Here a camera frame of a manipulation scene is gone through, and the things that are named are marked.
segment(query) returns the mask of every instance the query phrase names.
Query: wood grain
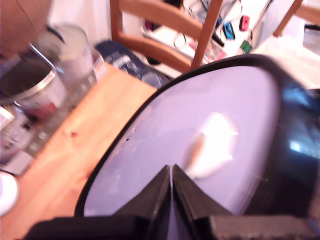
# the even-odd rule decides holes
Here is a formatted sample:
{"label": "wood grain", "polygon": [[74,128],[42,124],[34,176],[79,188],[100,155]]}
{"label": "wood grain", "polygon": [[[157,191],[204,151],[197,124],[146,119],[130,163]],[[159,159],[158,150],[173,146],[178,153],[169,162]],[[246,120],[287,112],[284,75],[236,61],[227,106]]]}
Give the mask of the wood grain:
{"label": "wood grain", "polygon": [[223,0],[212,0],[210,3],[205,22],[203,24],[202,32],[198,40],[198,46],[195,51],[194,59],[191,64],[191,69],[196,69],[202,63],[208,46],[208,42],[212,37],[217,23],[222,2]]}
{"label": "wood grain", "polygon": [[121,33],[117,39],[129,49],[156,59],[182,73],[190,70],[191,61],[169,46],[145,37]]}
{"label": "wood grain", "polygon": [[320,9],[318,8],[302,4],[294,15],[320,26]]}
{"label": "wood grain", "polygon": [[16,206],[0,219],[1,240],[22,238],[38,221],[73,216],[94,167],[155,91],[107,65],[105,77],[65,120],[30,169],[17,177],[20,196]]}
{"label": "wood grain", "polygon": [[154,0],[119,0],[120,10],[153,23],[166,25],[177,32],[198,40],[202,24],[198,20],[184,14],[177,7]]}
{"label": "wood grain", "polygon": [[282,34],[282,31],[285,29],[287,23],[291,19],[291,17],[296,13],[298,8],[300,7],[303,0],[295,0],[291,7],[289,8],[288,12],[285,14],[284,18],[280,22],[277,29],[273,32],[274,37],[279,37]]}
{"label": "wood grain", "polygon": [[42,31],[46,31],[51,0],[4,0],[0,15],[0,60],[5,61],[29,49]]}

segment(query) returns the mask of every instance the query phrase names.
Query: wooden chair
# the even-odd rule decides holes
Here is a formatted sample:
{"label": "wooden chair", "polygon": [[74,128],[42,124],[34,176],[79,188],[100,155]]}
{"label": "wooden chair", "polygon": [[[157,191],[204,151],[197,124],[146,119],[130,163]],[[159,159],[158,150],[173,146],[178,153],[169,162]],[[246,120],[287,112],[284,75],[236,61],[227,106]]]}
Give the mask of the wooden chair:
{"label": "wooden chair", "polygon": [[[180,71],[186,72],[202,63],[207,44],[212,37],[223,0],[212,0],[204,25],[184,14],[180,9],[154,0],[110,0],[111,35],[129,49],[156,59]],[[195,56],[191,62],[169,46],[155,40],[123,33],[122,12],[168,26],[198,41]]]}
{"label": "wooden chair", "polygon": [[303,0],[295,0],[284,16],[273,36],[279,37],[293,15],[320,26],[320,9],[302,4]]}
{"label": "wooden chair", "polygon": [[274,59],[307,89],[320,89],[320,56],[297,43],[290,36],[282,34],[293,15],[320,25],[320,9],[295,0],[273,35],[267,38],[253,53]]}

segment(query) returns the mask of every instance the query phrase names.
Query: white wall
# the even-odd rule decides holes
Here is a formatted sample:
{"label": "white wall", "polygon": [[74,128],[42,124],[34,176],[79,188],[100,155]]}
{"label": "white wall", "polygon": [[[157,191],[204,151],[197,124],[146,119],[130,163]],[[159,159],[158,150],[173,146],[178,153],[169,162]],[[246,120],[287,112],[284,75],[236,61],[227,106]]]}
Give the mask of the white wall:
{"label": "white wall", "polygon": [[[92,45],[111,39],[109,0],[53,0],[48,21],[51,25],[72,23],[80,26]],[[125,33],[140,35],[142,23],[142,19],[123,14]]]}
{"label": "white wall", "polygon": [[[277,29],[293,2],[294,0],[274,0],[271,2],[265,13],[259,44],[262,44]],[[292,16],[282,34],[291,36],[296,43],[302,46],[305,36],[305,23],[306,21],[302,18]]]}

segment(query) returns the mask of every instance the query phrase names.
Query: tin can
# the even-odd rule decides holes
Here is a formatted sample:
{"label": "tin can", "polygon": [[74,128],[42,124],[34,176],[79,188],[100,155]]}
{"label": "tin can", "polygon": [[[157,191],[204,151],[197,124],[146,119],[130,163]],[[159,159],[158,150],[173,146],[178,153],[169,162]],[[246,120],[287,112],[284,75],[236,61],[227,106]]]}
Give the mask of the tin can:
{"label": "tin can", "polygon": [[88,38],[76,25],[57,25],[53,29],[60,37],[46,32],[38,39],[37,48],[59,69],[62,82],[68,90],[72,90],[93,70]]}
{"label": "tin can", "polygon": [[20,61],[1,78],[0,103],[15,103],[39,120],[55,113],[66,97],[57,73],[38,56]]}

